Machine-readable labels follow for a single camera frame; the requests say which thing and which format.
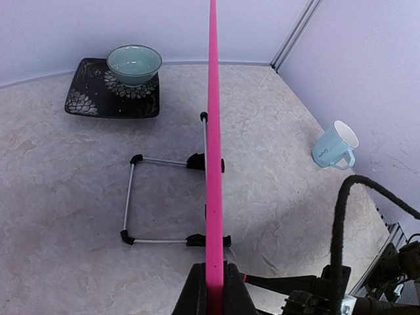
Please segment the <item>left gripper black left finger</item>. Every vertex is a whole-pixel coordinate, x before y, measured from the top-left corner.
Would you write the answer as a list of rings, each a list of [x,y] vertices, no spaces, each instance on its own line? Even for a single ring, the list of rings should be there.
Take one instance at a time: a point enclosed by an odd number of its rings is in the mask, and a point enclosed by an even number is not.
[[[187,276],[172,315],[206,315],[205,263],[194,264]]]

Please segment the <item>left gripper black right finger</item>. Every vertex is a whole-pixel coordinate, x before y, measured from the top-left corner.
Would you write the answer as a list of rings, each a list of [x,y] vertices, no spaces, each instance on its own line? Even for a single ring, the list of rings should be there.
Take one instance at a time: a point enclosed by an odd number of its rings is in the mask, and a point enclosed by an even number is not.
[[[224,262],[223,309],[227,315],[256,314],[256,308],[237,266]]]

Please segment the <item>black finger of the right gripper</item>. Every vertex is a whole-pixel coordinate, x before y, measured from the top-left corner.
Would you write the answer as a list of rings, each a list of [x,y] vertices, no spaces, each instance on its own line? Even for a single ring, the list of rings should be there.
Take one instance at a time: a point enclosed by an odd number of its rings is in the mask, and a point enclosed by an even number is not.
[[[283,295],[290,295],[292,291],[311,292],[318,279],[317,276],[263,278],[249,274],[242,274],[242,277],[244,283]]]

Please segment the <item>pink framed whiteboard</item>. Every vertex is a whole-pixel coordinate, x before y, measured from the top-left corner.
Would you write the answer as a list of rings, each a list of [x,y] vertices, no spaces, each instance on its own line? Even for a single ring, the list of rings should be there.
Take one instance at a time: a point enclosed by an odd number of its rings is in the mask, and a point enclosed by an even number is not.
[[[221,111],[219,56],[217,37],[217,2],[209,11],[209,79],[207,124],[207,219],[206,267],[207,313],[223,313],[223,208],[221,162]]]

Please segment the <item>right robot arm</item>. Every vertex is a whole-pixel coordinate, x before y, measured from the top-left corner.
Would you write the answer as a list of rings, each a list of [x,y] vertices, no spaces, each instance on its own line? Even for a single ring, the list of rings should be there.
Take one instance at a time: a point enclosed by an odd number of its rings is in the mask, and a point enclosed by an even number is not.
[[[360,280],[350,294],[345,294],[351,268],[342,266],[341,314],[379,314],[392,309],[411,308],[397,304],[404,284],[419,285],[419,241],[408,240],[397,249],[386,244],[373,268]],[[331,266],[326,265],[321,276],[263,278],[242,274],[245,283],[286,295],[283,314],[329,314]]]

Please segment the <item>light blue mug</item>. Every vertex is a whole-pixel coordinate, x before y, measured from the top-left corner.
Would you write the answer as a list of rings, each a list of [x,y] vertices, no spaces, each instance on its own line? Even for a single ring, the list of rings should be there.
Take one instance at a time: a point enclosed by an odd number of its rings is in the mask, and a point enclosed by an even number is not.
[[[317,140],[312,159],[322,167],[345,171],[355,164],[354,149],[359,145],[355,132],[343,121],[337,120]]]

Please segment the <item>black floral square plate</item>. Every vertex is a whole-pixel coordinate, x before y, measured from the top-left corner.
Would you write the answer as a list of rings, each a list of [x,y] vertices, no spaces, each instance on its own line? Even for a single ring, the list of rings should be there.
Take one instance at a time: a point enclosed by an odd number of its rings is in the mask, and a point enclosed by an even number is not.
[[[84,58],[68,91],[68,114],[114,119],[146,119],[160,113],[159,75],[138,87],[119,82],[104,58]]]

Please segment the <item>green ceramic bowl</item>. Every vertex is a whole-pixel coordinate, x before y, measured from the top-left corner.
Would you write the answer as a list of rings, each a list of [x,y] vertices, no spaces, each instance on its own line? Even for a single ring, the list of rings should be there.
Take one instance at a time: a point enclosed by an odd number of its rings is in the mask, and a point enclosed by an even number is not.
[[[128,87],[138,87],[158,73],[163,58],[151,47],[124,45],[111,51],[106,63],[119,82]]]

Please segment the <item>right aluminium frame post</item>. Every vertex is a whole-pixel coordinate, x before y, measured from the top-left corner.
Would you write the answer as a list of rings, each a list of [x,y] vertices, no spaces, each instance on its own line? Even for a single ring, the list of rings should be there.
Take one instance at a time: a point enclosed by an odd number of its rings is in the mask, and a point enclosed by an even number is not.
[[[278,49],[278,52],[275,54],[270,63],[271,68],[276,73],[279,73],[280,69],[285,64],[285,61],[291,54],[322,2],[322,0],[309,0],[306,2],[303,10],[298,15],[294,25],[286,36],[286,39],[283,41],[282,45]]]

